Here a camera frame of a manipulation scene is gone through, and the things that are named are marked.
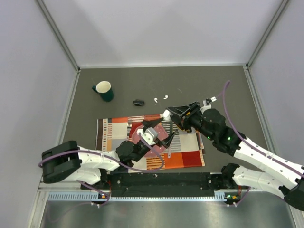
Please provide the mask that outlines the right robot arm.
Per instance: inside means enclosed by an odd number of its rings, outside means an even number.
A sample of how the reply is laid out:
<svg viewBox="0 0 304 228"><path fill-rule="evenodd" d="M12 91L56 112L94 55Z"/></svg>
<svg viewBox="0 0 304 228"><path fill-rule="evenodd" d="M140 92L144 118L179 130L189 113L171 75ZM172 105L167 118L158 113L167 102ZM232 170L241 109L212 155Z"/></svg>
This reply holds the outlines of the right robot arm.
<svg viewBox="0 0 304 228"><path fill-rule="evenodd" d="M205 103L168 107L165 120L173 121L181 130L196 130L212 141L220 152L259 168L259 171L228 164L222 170L222 183L227 188L247 186L272 193L288 205L304 209L304 167L290 162L257 145L244 134L226 125L220 112Z"/></svg>

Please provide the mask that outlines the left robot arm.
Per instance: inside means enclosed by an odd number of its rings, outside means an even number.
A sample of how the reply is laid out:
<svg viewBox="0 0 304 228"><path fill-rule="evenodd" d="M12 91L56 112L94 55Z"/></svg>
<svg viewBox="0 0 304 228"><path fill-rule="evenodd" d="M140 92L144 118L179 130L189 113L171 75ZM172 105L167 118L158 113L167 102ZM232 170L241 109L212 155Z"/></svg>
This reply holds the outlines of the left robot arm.
<svg viewBox="0 0 304 228"><path fill-rule="evenodd" d="M140 128L134 133L139 137L137 143L125 140L112 151L89 150L77 145L76 141L68 141L53 147L41 155L39 167L42 168L43 182L46 184L61 181L81 181L97 188L107 185L108 177L102 172L133 170L149 151L157 157L161 155L157 147L169 148L177 130L159 138L157 127L163 118L143 120Z"/></svg>

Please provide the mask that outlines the black earbud charging case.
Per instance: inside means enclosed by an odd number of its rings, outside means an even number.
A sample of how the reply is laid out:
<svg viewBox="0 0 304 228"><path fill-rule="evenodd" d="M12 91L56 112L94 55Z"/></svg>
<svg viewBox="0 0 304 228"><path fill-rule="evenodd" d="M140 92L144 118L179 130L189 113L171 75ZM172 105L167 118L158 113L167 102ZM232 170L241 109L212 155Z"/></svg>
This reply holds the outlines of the black earbud charging case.
<svg viewBox="0 0 304 228"><path fill-rule="evenodd" d="M140 100L140 99L135 99L135 100L133 100L133 104L134 104L135 106L142 107L142 106L145 105L145 102L144 102L143 100Z"/></svg>

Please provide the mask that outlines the white earbud case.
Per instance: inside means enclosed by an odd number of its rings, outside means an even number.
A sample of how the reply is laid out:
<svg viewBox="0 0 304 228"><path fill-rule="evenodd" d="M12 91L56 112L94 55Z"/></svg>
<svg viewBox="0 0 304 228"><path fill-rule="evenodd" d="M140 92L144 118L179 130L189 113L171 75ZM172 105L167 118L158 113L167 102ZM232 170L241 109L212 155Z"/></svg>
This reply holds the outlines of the white earbud case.
<svg viewBox="0 0 304 228"><path fill-rule="evenodd" d="M169 120L171 119L171 113L170 113L169 110L165 110L165 111L163 112L163 119L164 119L165 121L169 121Z"/></svg>

